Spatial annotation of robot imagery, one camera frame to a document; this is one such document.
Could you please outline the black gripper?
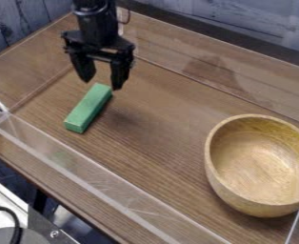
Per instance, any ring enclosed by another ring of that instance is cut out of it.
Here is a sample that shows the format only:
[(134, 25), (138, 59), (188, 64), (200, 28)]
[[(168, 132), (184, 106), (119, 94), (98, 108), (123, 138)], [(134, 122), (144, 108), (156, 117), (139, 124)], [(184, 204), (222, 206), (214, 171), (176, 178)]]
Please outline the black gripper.
[(95, 60), (111, 63), (115, 91), (128, 80), (134, 63), (135, 45), (119, 35), (118, 6), (115, 3), (74, 3), (79, 29), (63, 32), (66, 52), (80, 79), (88, 83), (96, 74)]

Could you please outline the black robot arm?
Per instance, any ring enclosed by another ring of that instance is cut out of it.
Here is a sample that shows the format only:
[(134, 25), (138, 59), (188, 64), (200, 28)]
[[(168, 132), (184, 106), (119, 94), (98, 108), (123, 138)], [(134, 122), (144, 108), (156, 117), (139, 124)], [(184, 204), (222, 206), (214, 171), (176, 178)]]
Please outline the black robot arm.
[(112, 89), (118, 91), (130, 77), (136, 45), (119, 34), (116, 0), (72, 0), (72, 12), (79, 29), (64, 31), (62, 37), (78, 75), (90, 82), (96, 74), (95, 62), (107, 62)]

